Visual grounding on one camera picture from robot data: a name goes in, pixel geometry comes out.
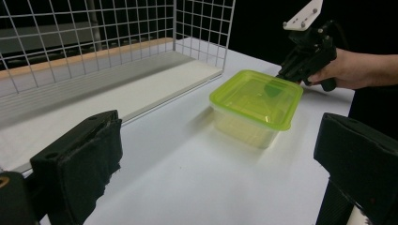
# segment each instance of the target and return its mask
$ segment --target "person's hand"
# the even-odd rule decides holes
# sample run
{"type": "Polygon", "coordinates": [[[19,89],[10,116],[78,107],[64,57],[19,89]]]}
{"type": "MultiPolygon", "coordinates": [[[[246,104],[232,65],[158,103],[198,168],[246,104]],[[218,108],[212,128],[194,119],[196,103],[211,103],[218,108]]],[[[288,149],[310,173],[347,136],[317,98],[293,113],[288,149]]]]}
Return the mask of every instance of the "person's hand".
{"type": "Polygon", "coordinates": [[[398,83],[398,55],[376,55],[337,49],[337,57],[308,78],[312,85],[334,78],[337,87],[359,89],[398,83]]]}

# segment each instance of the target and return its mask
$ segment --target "metal wire grid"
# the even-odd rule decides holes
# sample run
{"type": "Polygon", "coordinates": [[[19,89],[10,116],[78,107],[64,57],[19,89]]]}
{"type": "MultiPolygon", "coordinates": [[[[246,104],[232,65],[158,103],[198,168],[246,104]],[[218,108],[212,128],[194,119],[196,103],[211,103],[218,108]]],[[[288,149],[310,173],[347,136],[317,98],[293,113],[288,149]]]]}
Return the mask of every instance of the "metal wire grid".
{"type": "Polygon", "coordinates": [[[169,51],[222,68],[234,5],[233,0],[3,0],[0,97],[169,51]]]}

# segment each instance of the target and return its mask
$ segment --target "white table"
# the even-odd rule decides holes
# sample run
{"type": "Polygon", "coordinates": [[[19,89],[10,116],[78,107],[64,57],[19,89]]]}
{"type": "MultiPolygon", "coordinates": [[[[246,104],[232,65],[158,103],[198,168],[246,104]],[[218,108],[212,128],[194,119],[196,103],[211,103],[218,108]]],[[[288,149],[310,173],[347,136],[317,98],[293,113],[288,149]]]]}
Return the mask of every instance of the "white table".
{"type": "Polygon", "coordinates": [[[329,178],[313,158],[319,124],[348,115],[354,92],[305,87],[292,127],[259,151],[212,125],[209,94],[241,69],[280,68],[229,51],[221,78],[125,123],[121,170],[85,224],[315,224],[329,178]]]}

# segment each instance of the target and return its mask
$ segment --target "wire mesh rack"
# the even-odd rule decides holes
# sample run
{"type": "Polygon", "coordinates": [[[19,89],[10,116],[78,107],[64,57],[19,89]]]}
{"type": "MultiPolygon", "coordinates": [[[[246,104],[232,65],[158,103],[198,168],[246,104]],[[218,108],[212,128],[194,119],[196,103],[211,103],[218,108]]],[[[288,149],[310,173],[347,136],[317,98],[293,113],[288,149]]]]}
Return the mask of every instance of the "wire mesh rack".
{"type": "Polygon", "coordinates": [[[234,0],[3,0],[0,97],[175,52],[223,68],[234,0]]]}

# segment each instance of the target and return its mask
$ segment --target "container lid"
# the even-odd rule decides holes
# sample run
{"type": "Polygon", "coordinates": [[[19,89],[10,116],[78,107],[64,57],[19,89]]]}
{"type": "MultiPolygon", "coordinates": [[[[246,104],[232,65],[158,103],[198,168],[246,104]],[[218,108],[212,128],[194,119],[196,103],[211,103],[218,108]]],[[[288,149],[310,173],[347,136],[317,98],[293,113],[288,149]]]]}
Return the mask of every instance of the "container lid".
{"type": "Polygon", "coordinates": [[[210,94],[213,106],[277,130],[290,129],[301,99],[300,85],[253,70],[241,70],[210,94]]]}

